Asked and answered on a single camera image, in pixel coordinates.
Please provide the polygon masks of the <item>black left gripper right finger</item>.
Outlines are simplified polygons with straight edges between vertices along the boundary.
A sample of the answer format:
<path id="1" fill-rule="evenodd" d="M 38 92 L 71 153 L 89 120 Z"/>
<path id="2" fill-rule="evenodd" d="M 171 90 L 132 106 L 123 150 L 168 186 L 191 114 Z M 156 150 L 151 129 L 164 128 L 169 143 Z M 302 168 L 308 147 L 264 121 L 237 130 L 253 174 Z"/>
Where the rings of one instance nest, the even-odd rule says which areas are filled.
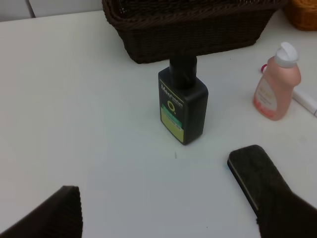
<path id="1" fill-rule="evenodd" d="M 263 238 L 315 238 L 317 210 L 288 186 L 265 150 L 232 151 L 227 165 L 252 207 Z"/>

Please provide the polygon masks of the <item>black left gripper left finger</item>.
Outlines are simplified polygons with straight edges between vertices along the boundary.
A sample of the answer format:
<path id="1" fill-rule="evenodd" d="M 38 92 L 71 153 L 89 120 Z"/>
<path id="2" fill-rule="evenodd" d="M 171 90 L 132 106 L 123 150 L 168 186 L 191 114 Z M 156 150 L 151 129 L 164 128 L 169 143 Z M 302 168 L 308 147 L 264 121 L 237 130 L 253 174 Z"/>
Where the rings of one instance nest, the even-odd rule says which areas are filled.
<path id="1" fill-rule="evenodd" d="M 0 234 L 2 238 L 81 238 L 80 190 L 62 186 L 28 215 Z"/>

